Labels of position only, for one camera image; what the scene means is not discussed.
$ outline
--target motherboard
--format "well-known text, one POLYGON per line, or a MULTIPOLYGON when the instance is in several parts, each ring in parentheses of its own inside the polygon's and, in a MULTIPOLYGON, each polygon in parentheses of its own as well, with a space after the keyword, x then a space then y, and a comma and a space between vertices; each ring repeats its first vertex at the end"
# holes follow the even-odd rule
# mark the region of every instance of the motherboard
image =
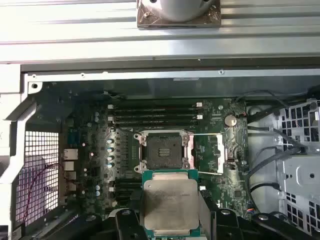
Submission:
POLYGON ((246 106, 230 98, 80 102, 66 149, 78 149, 74 201, 106 218, 128 207, 147 170, 197 170, 200 190, 243 215, 248 195, 246 106))

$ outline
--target green circuit board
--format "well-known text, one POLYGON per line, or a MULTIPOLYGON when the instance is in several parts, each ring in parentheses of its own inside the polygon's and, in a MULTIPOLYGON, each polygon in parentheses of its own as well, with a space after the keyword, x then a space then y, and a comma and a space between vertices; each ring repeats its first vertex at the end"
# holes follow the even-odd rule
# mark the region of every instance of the green circuit board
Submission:
POLYGON ((79 149, 77 203, 84 212, 102 217, 112 209, 126 207, 132 191, 141 185, 141 174, 134 171, 141 154, 135 133, 184 130, 194 134, 192 156, 194 168, 200 172, 199 186, 212 193, 219 207, 243 215, 248 205, 242 175, 248 169, 245 112, 243 103, 229 98, 79 103, 70 116, 73 124, 68 127, 65 146, 79 149), (233 127, 225 124, 230 115, 236 117, 233 127), (222 155, 217 134, 222 136, 225 155, 220 175, 215 174, 222 155))

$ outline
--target white label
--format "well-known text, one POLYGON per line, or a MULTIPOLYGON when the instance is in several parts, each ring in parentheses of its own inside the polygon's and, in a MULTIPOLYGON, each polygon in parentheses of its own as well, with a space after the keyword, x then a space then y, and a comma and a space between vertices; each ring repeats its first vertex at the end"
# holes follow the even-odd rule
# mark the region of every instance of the white label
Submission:
POLYGON ((12 232, 11 240, 19 240, 22 237, 22 229, 21 226, 12 232))

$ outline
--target metal mesh panel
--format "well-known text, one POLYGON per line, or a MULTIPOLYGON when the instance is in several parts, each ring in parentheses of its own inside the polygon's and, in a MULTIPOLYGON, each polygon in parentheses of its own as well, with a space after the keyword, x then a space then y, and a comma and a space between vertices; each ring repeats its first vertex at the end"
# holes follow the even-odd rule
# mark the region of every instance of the metal mesh panel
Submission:
POLYGON ((31 224, 58 206, 59 165, 45 169, 59 162, 59 134, 55 132, 25 132, 24 166, 19 174, 16 188, 16 221, 23 221, 26 215, 28 192, 28 213, 26 225, 31 224))

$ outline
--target red wire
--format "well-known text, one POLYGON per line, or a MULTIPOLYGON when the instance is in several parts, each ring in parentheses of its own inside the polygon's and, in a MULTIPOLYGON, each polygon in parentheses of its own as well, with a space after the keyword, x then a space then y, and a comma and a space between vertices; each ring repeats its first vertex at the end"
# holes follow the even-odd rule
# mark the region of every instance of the red wire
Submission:
POLYGON ((32 192, 32 187, 34 186, 34 183, 36 182, 37 178, 43 174, 43 172, 53 166, 56 166, 56 165, 59 165, 62 170, 64 170, 64 167, 60 164, 60 163, 53 163, 53 164, 50 164, 50 165, 47 165, 44 169, 42 169, 40 172, 37 173, 37 175, 33 178, 32 182, 31 182, 31 185, 29 187, 29 191, 28 191, 28 197, 27 197, 27 201, 26 201, 26 208, 25 208, 25 212, 24 212, 24 215, 23 215, 23 222, 25 222, 27 220, 27 217, 28 217, 28 210, 29 210, 29 205, 30 205, 30 200, 31 200, 31 192, 32 192))

